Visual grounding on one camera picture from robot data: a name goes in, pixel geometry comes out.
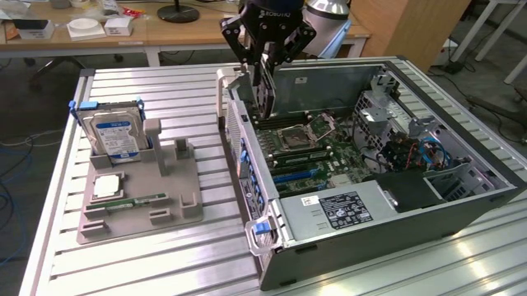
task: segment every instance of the slotted aluminum surface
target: slotted aluminum surface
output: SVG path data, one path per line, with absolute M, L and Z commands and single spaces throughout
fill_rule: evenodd
M 411 64 L 391 59 L 526 179 L 525 158 L 459 108 L 459 104 Z M 205 220 L 183 228 L 79 245 L 76 226 L 90 143 L 70 120 L 70 135 L 66 135 L 70 142 L 62 147 L 46 205 L 50 213 L 43 213 L 20 294 L 315 296 L 525 293 L 525 196 L 481 217 L 453 237 L 281 290 L 259 290 L 217 127 L 215 73 L 221 67 L 229 66 L 233 64 L 99 70 L 94 77 L 80 79 L 78 100 L 111 101 L 140 96 L 146 101 L 147 117 L 162 118 L 162 139 L 190 137 L 199 161 Z M 425 107 L 405 90 L 402 101 L 419 116 L 427 115 Z

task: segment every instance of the white table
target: white table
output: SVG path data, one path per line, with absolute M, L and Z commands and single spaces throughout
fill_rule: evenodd
M 363 58 L 375 62 L 386 58 Z M 527 179 L 527 160 L 409 62 L 390 58 L 482 144 Z M 331 64 L 342 60 L 319 60 Z M 203 221 L 179 228 L 76 243 L 90 141 L 68 119 L 22 296 L 30 295 L 481 295 L 527 291 L 527 197 L 493 210 L 451 237 L 269 292 L 259 290 L 217 124 L 217 71 L 235 64 L 98 70 L 79 79 L 75 101 L 138 95 L 161 118 L 163 141 L 195 145 Z M 399 100 L 430 112 L 413 93 Z
M 501 26 L 498 27 L 491 38 L 486 42 L 483 49 L 478 53 L 475 60 L 477 61 L 483 60 L 486 54 L 489 53 L 489 50 L 495 45 L 499 37 L 503 34 L 503 31 L 507 29 L 507 27 L 511 24 L 513 20 L 515 19 L 517 15 L 522 11 L 526 3 L 527 3 L 527 0 L 521 0 L 521 1 L 518 1 L 518 0 L 490 0 L 490 3 L 487 5 L 483 13 L 479 16 L 477 23 L 474 24 L 473 28 L 470 29 L 469 34 L 465 37 L 463 42 L 459 45 L 458 50 L 454 53 L 454 56 L 451 59 L 454 62 L 457 60 L 459 60 L 459 58 L 462 57 L 463 52 L 467 49 L 470 42 L 473 41 L 479 29 L 482 28 L 482 26 L 483 26 L 489 16 L 491 15 L 494 9 L 497 8 L 498 4 L 515 4 L 515 8 L 513 9 L 511 13 L 506 16 Z M 522 70 L 526 67 L 527 67 L 527 55 L 526 55 L 525 59 L 521 61 L 521 63 L 518 64 L 517 68 L 513 70 L 511 74 L 507 76 L 507 78 L 505 80 L 505 82 L 507 84 L 513 83 L 514 79 L 518 77 L 519 73 L 522 72 Z

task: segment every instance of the hard drive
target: hard drive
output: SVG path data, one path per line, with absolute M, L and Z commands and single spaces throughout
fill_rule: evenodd
M 98 103 L 82 102 L 70 110 L 92 145 L 95 155 L 107 154 L 111 162 L 124 163 L 140 160 L 140 150 L 150 148 L 143 131 L 143 102 Z

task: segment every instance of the black round base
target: black round base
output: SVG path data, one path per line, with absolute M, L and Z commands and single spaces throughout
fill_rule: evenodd
M 199 11 L 190 6 L 181 6 L 181 11 L 175 10 L 175 5 L 165 6 L 158 10 L 162 20 L 171 23 L 190 23 L 199 19 Z

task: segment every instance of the desk lamp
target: desk lamp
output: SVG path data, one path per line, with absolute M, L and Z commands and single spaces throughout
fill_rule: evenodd
M 181 0 L 174 0 L 174 5 L 158 10 L 158 16 L 171 23 L 190 23 L 199 19 L 199 11 L 194 7 L 181 5 Z

